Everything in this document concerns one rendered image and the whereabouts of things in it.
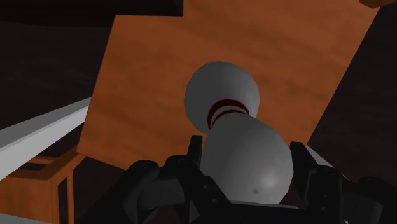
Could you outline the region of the brown wooden table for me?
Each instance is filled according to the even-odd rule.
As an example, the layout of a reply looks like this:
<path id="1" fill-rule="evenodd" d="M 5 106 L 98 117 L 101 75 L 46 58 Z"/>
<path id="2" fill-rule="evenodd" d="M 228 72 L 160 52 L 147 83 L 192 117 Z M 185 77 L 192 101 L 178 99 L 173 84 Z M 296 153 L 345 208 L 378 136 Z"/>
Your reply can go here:
<path id="1" fill-rule="evenodd" d="M 122 169 L 186 153 L 186 84 L 219 60 L 252 74 L 260 120 L 307 142 L 375 15 L 359 0 L 185 0 L 182 17 L 118 16 L 78 151 Z"/>

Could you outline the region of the white bowling pin red stripes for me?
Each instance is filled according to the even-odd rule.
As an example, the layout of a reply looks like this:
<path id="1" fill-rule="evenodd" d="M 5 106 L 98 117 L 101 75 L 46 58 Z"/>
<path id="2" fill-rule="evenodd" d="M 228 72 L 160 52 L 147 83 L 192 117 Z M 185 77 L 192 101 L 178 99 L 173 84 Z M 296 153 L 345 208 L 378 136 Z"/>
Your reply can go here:
<path id="1" fill-rule="evenodd" d="M 200 169 L 240 204 L 279 204 L 293 177 L 289 146 L 257 119 L 253 77 L 229 62 L 210 62 L 190 78 L 184 96 L 190 123 L 207 137 Z"/>

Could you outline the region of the brown wooden frame furniture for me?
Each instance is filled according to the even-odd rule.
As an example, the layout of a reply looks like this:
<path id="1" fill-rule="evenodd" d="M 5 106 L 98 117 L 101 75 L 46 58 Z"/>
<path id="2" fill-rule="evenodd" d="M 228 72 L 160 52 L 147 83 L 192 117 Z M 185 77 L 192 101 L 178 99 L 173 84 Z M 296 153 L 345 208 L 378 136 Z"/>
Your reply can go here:
<path id="1" fill-rule="evenodd" d="M 60 157 L 36 156 L 0 181 L 0 213 L 54 224 L 74 224 L 73 171 L 84 155 L 71 148 Z"/>

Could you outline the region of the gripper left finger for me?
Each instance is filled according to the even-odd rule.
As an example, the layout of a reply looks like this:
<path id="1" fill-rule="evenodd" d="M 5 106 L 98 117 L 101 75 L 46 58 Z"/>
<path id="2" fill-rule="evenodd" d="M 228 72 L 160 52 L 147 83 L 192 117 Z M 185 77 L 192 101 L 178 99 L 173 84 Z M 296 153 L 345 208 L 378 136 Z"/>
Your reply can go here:
<path id="1" fill-rule="evenodd" d="M 176 208 L 180 224 L 240 224 L 219 186 L 200 171 L 202 136 L 192 136 L 185 155 L 163 167 L 134 162 L 80 218 L 80 224 L 149 224 L 163 206 Z"/>

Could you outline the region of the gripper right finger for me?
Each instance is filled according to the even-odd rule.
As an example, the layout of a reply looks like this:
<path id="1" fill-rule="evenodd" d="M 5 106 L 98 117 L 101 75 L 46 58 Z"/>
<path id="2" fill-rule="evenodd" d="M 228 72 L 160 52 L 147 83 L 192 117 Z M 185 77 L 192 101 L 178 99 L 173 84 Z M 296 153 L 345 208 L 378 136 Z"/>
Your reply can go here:
<path id="1" fill-rule="evenodd" d="M 313 224 L 397 224 L 397 188 L 381 178 L 348 180 L 291 142 L 293 182 Z"/>

